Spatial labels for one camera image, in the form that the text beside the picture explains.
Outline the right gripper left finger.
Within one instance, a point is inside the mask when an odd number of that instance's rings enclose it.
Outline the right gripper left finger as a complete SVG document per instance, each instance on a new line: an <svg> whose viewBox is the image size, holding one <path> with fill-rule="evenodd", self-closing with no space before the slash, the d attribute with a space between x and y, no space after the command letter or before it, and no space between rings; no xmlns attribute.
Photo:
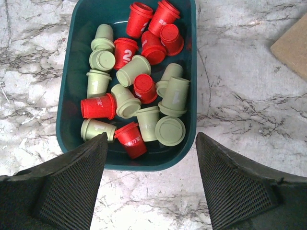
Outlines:
<svg viewBox="0 0 307 230"><path fill-rule="evenodd" d="M100 134L47 162L0 178L3 230L88 230L107 155Z"/></svg>

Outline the green capsule front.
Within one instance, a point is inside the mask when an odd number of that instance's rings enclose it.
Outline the green capsule front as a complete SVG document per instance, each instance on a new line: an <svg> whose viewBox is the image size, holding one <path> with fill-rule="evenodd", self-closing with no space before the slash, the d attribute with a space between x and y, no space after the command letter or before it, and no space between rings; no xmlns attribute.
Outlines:
<svg viewBox="0 0 307 230"><path fill-rule="evenodd" d="M176 146L186 134L184 123L177 117L165 116L155 126L157 140L165 146Z"/></svg>

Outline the green capsule mid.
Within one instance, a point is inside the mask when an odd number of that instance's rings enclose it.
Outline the green capsule mid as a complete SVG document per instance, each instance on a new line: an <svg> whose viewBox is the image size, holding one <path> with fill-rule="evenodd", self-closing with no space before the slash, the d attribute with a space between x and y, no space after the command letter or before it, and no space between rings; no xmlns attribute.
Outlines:
<svg viewBox="0 0 307 230"><path fill-rule="evenodd" d="M86 73L88 76L87 98L103 96L107 92L109 82L112 80L106 72L91 69Z"/></svg>

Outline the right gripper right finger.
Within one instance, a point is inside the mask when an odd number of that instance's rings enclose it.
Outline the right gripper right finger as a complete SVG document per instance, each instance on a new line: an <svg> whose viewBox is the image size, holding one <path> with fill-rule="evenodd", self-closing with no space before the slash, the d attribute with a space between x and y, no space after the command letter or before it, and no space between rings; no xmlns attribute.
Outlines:
<svg viewBox="0 0 307 230"><path fill-rule="evenodd" d="M213 229L306 229L305 177L257 163L204 133L196 149Z"/></svg>

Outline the teal storage basket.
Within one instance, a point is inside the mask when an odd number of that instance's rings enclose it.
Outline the teal storage basket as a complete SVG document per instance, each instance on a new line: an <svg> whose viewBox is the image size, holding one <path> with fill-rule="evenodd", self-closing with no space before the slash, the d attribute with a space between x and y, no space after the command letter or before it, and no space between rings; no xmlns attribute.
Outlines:
<svg viewBox="0 0 307 230"><path fill-rule="evenodd" d="M184 78L190 81L187 112L181 117L186 135L183 141L167 147L158 141L146 143L147 152L132 160L123 146L115 141L108 146L105 168L120 171L160 171L172 167L189 152L196 135L197 112L197 39L196 4L193 0L174 0L180 18L175 21L184 38L184 48L176 56L166 57L162 63L152 67L152 78L159 81L170 63L184 68ZM126 37L126 25L130 14L130 0L81 0L77 2L71 17L63 76L61 82L56 136L63 152L83 144L80 134L83 117L80 102L86 97L86 73L89 71L91 41L101 24L108 24L114 37Z"/></svg>

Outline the green capsule cluster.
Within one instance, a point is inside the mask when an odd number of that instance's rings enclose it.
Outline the green capsule cluster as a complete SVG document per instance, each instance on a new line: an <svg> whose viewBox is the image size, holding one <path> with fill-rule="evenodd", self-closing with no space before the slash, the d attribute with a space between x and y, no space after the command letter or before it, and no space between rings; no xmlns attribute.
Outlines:
<svg viewBox="0 0 307 230"><path fill-rule="evenodd" d="M156 92L161 98L163 98L165 95L165 91L166 91L168 82L171 77L182 78L183 77L183 67L177 63L170 63L166 67L160 81L158 81L155 85Z"/></svg>
<svg viewBox="0 0 307 230"><path fill-rule="evenodd" d="M187 112L186 103L190 81L179 77L171 77L163 99L158 103L160 112L172 116L181 117Z"/></svg>

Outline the red capsule cluster front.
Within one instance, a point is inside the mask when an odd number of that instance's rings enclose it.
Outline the red capsule cluster front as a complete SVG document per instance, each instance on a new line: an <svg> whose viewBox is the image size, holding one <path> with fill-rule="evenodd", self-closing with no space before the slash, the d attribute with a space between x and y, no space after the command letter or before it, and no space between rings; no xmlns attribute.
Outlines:
<svg viewBox="0 0 307 230"><path fill-rule="evenodd" d="M83 118L108 118L112 120L116 114L116 100L112 94L81 100Z"/></svg>

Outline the cork mat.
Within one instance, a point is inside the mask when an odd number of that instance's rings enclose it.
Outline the cork mat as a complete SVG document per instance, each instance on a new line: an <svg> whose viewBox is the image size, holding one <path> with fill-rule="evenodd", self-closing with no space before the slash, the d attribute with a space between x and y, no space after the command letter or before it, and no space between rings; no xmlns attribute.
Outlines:
<svg viewBox="0 0 307 230"><path fill-rule="evenodd" d="M270 48L275 57L303 79L307 79L307 16L304 15Z"/></svg>

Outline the red capsule cluster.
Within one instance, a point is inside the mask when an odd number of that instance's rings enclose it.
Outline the red capsule cluster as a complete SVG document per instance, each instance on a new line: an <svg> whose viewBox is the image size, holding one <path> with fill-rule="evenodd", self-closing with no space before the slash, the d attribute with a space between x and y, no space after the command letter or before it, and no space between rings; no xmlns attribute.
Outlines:
<svg viewBox="0 0 307 230"><path fill-rule="evenodd" d="M112 120L116 114L116 100L112 94L81 100L83 118L108 118Z"/></svg>
<svg viewBox="0 0 307 230"><path fill-rule="evenodd" d="M138 75L134 80L133 94L140 99L142 104L152 103L158 96L152 77L144 73Z"/></svg>
<svg viewBox="0 0 307 230"><path fill-rule="evenodd" d="M184 47L184 39L175 24L166 24L160 31L160 39L168 56L179 54Z"/></svg>

